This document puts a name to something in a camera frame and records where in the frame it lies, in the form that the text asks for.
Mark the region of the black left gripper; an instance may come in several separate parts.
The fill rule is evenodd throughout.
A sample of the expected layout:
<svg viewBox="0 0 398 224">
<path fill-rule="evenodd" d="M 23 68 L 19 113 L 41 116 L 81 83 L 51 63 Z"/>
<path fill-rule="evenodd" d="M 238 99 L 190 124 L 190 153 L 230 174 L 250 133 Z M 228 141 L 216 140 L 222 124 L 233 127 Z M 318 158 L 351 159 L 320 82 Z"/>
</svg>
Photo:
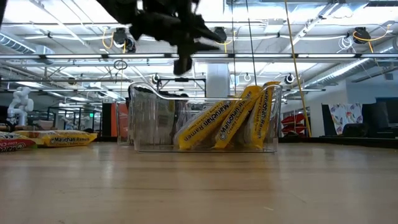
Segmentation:
<svg viewBox="0 0 398 224">
<path fill-rule="evenodd" d="M 189 18 L 188 31 L 194 38 L 204 37 L 216 42 L 224 41 L 223 38 L 205 25 L 202 17 Z M 174 75 L 183 75 L 191 69 L 191 53 L 220 49 L 217 46 L 201 42 L 192 43 L 192 37 L 182 27 L 178 18 L 155 12 L 138 14 L 132 21 L 129 32 L 135 40 L 139 40 L 142 35 L 148 35 L 156 41 L 162 40 L 168 42 L 171 46 L 177 46 L 179 58 L 174 61 Z"/>
</svg>

